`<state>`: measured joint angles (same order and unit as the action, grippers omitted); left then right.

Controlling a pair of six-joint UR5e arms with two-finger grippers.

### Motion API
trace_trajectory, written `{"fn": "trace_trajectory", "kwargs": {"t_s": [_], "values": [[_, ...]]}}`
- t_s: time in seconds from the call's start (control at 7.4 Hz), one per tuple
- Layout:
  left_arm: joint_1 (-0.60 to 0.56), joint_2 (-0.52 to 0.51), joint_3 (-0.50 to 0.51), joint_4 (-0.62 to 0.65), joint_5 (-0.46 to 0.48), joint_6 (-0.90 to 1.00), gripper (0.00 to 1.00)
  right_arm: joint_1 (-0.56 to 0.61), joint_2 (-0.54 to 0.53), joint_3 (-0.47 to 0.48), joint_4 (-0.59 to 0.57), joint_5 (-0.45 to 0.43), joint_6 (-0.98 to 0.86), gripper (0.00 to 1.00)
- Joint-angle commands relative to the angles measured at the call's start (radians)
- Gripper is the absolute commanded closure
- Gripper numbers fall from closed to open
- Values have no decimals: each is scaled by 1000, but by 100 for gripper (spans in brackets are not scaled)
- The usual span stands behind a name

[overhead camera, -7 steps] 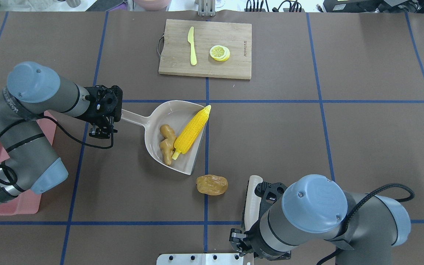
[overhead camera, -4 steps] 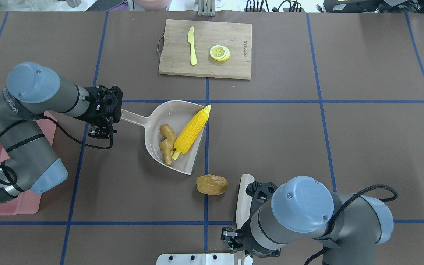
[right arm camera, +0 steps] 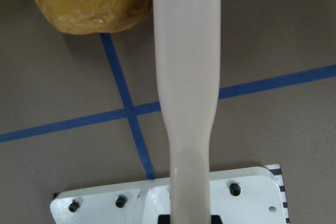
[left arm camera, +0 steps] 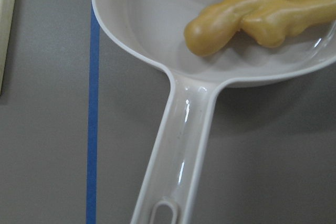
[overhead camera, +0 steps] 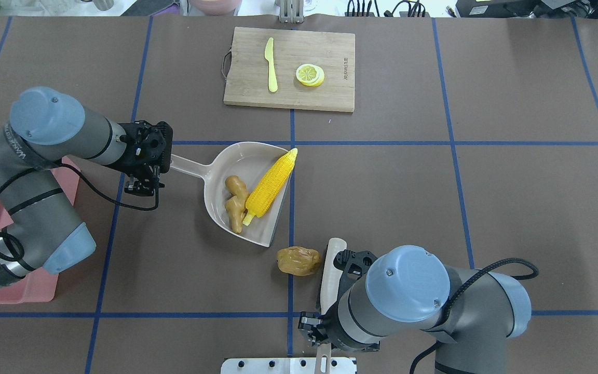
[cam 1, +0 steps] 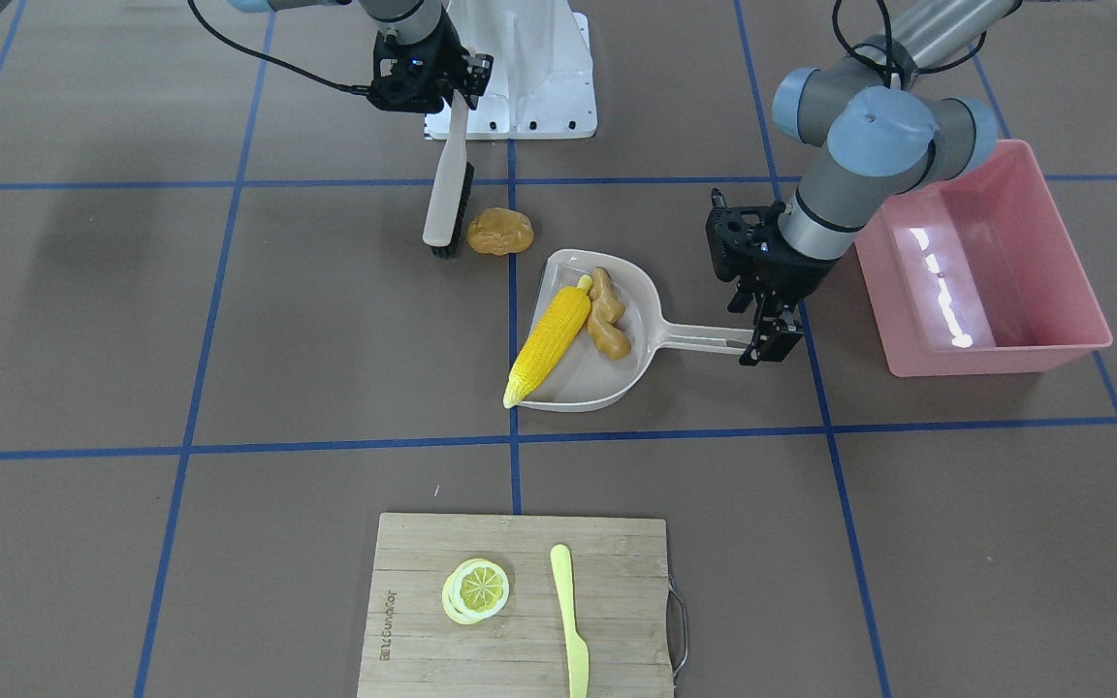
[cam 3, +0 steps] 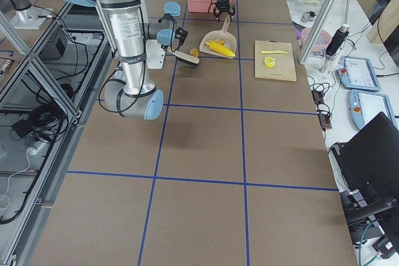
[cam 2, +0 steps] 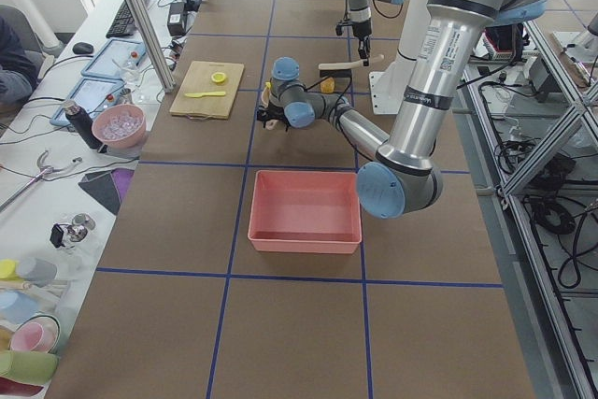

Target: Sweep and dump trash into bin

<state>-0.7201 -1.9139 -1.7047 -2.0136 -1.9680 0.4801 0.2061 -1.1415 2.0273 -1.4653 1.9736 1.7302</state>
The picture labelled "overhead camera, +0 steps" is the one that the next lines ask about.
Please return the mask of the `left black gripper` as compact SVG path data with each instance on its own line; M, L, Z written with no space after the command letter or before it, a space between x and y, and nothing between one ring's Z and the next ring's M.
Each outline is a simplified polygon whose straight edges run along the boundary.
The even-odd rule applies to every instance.
M126 147L118 159L118 171L127 175L167 173L171 164L173 129L166 122L152 125L147 121L122 123Z

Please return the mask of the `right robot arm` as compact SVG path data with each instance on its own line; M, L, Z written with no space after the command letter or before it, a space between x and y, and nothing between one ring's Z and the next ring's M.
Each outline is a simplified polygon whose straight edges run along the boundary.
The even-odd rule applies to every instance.
M323 286L322 312L302 312L297 325L319 353L379 351L385 338L424 331L434 343L409 372L433 354L436 373L506 373L507 341L532 316L521 281L539 274L520 258L455 268L413 245L380 257L344 249L324 268L341 272L335 292Z

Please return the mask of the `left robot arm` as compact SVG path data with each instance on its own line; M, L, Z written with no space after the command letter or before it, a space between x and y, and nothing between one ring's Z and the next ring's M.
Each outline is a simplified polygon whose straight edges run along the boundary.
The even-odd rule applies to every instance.
M117 123L54 88L24 90L0 130L0 289L37 269L59 274L92 255L96 242L52 171L75 156L124 173L124 192L154 197L169 171L166 122Z

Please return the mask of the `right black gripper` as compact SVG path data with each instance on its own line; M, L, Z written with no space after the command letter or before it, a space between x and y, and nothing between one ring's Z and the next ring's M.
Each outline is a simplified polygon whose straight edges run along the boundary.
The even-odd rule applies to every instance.
M379 351L380 342L362 343L351 338L341 325L338 307L331 307L337 300L337 268L334 260L325 262L323 268L323 314L309 313L316 323L309 324L309 341L316 345L330 344L333 350L348 352Z

